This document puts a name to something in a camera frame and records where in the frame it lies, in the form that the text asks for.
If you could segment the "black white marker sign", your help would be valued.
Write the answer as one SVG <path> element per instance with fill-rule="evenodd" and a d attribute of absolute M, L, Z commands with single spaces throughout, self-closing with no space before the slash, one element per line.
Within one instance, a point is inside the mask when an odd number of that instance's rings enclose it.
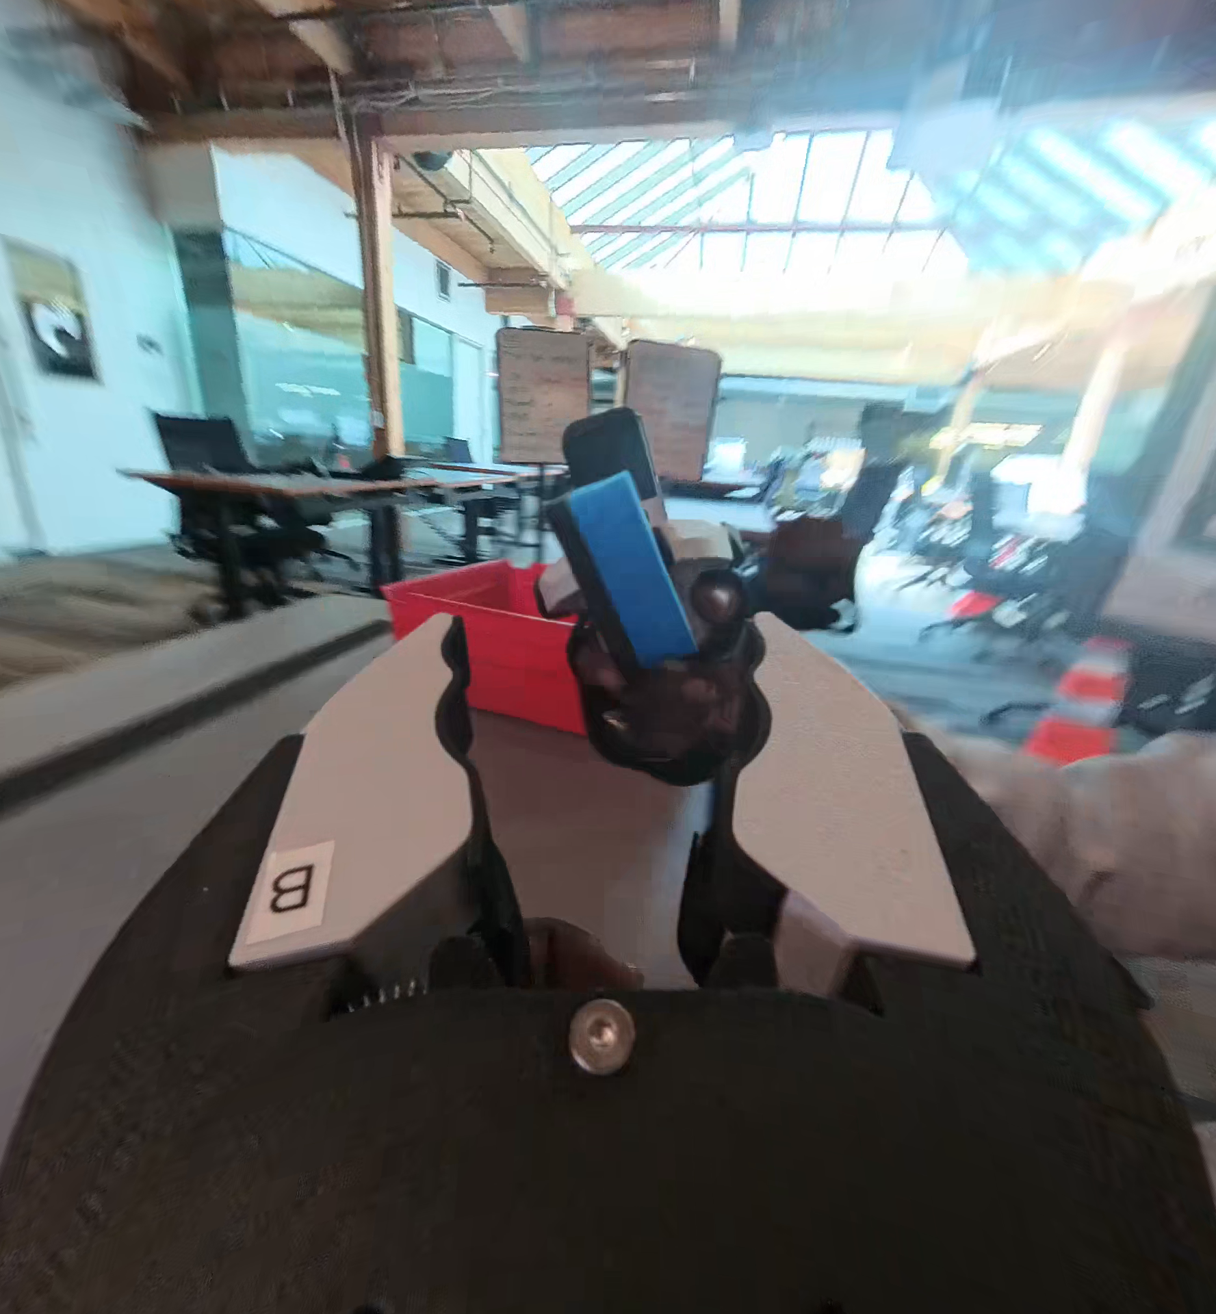
<path fill-rule="evenodd" d="M 1216 649 L 1216 288 L 1125 492 L 1136 523 L 1098 627 Z"/>

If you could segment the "person's right hand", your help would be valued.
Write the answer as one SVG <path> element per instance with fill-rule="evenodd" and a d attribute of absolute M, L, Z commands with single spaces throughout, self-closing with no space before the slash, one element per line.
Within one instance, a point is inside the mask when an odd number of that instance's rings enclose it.
<path fill-rule="evenodd" d="M 629 671 L 585 615 L 566 648 L 591 746 L 616 767 L 675 786 L 710 782 L 747 760 L 769 726 L 755 688 L 765 643 L 745 579 L 731 568 L 706 569 L 688 601 L 702 638 L 695 656 Z"/>

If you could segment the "black office chair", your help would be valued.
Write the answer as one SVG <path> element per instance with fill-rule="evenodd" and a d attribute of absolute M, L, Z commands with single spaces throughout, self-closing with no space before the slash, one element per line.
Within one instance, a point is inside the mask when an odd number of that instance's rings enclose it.
<path fill-rule="evenodd" d="M 172 474 L 260 475 L 248 456 L 237 425 L 228 418 L 155 415 L 154 425 Z M 324 502 L 175 493 L 178 524 L 171 544 L 178 556 L 218 568 L 223 542 L 237 549 L 238 583 L 265 608 L 290 600 L 290 565 L 305 565 L 322 554 L 322 527 L 332 523 Z"/>

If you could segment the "person's left hand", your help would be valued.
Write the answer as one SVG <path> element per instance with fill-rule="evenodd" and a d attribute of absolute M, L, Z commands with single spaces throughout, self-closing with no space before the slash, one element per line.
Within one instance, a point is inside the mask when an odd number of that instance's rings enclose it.
<path fill-rule="evenodd" d="M 580 926 L 555 918 L 536 918 L 527 919 L 524 929 L 535 988 L 605 994 L 632 992 L 643 987 L 643 975 L 637 968 L 616 960 Z"/>

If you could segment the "wooden pillar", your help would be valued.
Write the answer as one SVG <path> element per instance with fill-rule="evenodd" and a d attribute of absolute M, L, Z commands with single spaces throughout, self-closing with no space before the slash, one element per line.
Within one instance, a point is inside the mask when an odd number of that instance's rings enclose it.
<path fill-rule="evenodd" d="M 401 342 L 394 272 L 394 154 L 368 115 L 349 128 L 363 269 L 363 324 L 375 458 L 403 456 Z"/>

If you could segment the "dark office chair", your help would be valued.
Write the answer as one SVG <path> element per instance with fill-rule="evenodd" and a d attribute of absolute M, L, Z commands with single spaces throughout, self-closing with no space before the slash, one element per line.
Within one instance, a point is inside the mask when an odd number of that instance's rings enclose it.
<path fill-rule="evenodd" d="M 800 634 L 836 628 L 856 604 L 863 547 L 838 517 L 779 521 L 761 558 L 763 611 Z"/>

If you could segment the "grey board on stand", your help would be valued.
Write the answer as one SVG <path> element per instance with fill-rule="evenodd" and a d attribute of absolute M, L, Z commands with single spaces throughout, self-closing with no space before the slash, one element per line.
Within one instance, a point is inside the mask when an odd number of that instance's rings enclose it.
<path fill-rule="evenodd" d="M 702 348 L 644 339 L 626 348 L 619 404 L 637 415 L 660 478 L 702 481 L 721 369 L 721 356 Z"/>
<path fill-rule="evenodd" d="M 496 349 L 499 463 L 560 464 L 566 429 L 590 414 L 591 338 L 580 331 L 501 328 Z"/>

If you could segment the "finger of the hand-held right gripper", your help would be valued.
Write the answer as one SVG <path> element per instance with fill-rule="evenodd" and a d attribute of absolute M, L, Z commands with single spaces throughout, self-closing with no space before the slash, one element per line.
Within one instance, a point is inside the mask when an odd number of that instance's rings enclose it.
<path fill-rule="evenodd" d="M 535 606 L 541 618 L 580 620 L 588 615 L 584 590 L 567 558 L 541 566 L 536 575 Z"/>
<path fill-rule="evenodd" d="M 677 570 L 730 569 L 738 558 L 738 535 L 720 521 L 668 519 L 664 542 Z"/>

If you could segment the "black tape strip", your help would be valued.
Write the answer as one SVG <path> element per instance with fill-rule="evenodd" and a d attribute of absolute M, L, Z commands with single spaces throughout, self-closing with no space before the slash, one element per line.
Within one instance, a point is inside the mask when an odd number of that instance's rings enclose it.
<path fill-rule="evenodd" d="M 304 677 L 389 632 L 384 611 L 317 600 L 0 694 L 0 813 L 24 807 Z"/>

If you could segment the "orange traffic cone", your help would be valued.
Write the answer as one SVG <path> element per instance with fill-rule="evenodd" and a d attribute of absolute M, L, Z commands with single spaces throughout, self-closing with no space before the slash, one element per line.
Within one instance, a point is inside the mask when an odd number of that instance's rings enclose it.
<path fill-rule="evenodd" d="M 1020 750 L 1052 767 L 1115 754 L 1133 657 L 1135 648 L 1125 641 L 1086 641 Z"/>

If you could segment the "person's right forearm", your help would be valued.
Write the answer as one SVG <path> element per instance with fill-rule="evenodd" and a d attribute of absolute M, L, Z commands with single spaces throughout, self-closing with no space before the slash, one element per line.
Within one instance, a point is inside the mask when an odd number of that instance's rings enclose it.
<path fill-rule="evenodd" d="M 1216 961 L 1216 733 L 1049 765 L 983 737 L 933 744 L 1119 959 Z"/>

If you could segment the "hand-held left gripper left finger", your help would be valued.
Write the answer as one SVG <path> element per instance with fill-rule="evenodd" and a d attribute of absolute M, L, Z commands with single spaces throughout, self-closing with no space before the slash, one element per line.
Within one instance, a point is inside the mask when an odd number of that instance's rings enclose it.
<path fill-rule="evenodd" d="M 437 945 L 476 925 L 468 676 L 464 622 L 437 614 L 308 723 L 232 971 L 345 957 L 364 974 L 426 974 Z"/>

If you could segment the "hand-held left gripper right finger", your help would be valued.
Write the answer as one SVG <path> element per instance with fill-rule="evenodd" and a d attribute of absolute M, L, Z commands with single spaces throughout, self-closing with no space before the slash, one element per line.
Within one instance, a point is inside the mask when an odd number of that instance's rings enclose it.
<path fill-rule="evenodd" d="M 780 971 L 846 971 L 857 954 L 965 970 L 976 960 L 891 709 L 773 617 L 756 617 L 763 746 L 738 768 L 737 856 L 780 886 Z"/>

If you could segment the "light blue block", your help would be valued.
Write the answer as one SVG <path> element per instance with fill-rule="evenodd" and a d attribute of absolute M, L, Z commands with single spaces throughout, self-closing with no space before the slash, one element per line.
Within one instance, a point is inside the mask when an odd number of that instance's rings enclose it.
<path fill-rule="evenodd" d="M 698 642 L 629 474 L 552 502 L 550 528 L 584 614 L 625 676 L 698 656 Z"/>

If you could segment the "red plastic bin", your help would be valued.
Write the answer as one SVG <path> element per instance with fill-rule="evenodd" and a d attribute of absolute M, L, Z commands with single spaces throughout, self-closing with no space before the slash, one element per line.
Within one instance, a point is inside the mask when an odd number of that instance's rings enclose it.
<path fill-rule="evenodd" d="M 473 711 L 584 736 L 581 695 L 566 660 L 573 622 L 539 610 L 545 572 L 489 562 L 388 583 L 381 593 L 396 639 L 437 614 L 462 620 Z"/>

